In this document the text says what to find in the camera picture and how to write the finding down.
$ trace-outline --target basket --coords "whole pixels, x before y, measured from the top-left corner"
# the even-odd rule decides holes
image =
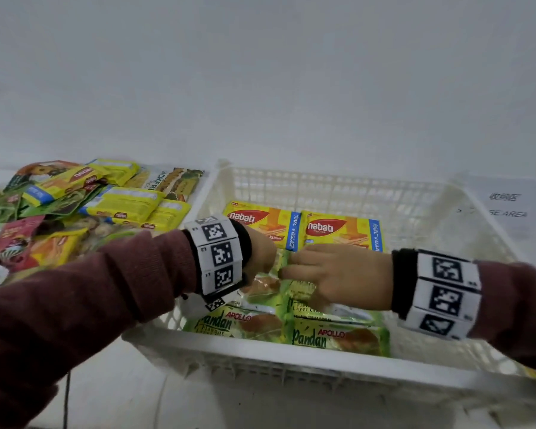
[[[425,248],[463,257],[522,258],[484,207],[455,184],[238,168],[222,163],[187,221],[220,213],[230,200],[381,221],[386,251]],[[397,326],[385,314],[393,358],[182,332],[178,310],[123,335],[152,363],[188,375],[198,368],[323,384],[364,384],[369,393],[489,408],[536,407],[536,373],[485,342],[443,341]]]

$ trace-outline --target finger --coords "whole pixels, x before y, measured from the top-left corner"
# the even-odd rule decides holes
[[[300,250],[290,255],[288,263],[291,265],[321,265],[328,257],[327,253]]]
[[[307,244],[303,250],[320,253],[335,253],[342,244]]]
[[[316,286],[314,293],[311,294],[310,299],[306,301],[306,304],[312,307],[314,310],[325,313],[330,305],[330,302],[320,293],[318,287]]]
[[[278,272],[282,280],[311,281],[315,283],[322,277],[323,268],[312,265],[288,265]]]

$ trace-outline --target black cable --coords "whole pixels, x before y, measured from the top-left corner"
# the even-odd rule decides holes
[[[70,382],[71,382],[71,370],[67,373],[66,395],[63,398],[63,429],[67,429],[68,403],[70,400]]]

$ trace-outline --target maroon sweatshirt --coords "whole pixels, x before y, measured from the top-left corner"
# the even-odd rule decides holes
[[[482,302],[471,336],[536,368],[536,269],[480,262]],[[71,368],[137,322],[173,308],[197,284],[178,230],[114,241],[100,252],[0,288],[0,428],[25,426]]]

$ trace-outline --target white wall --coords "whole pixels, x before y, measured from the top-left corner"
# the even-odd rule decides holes
[[[536,176],[536,0],[0,0],[0,167]]]

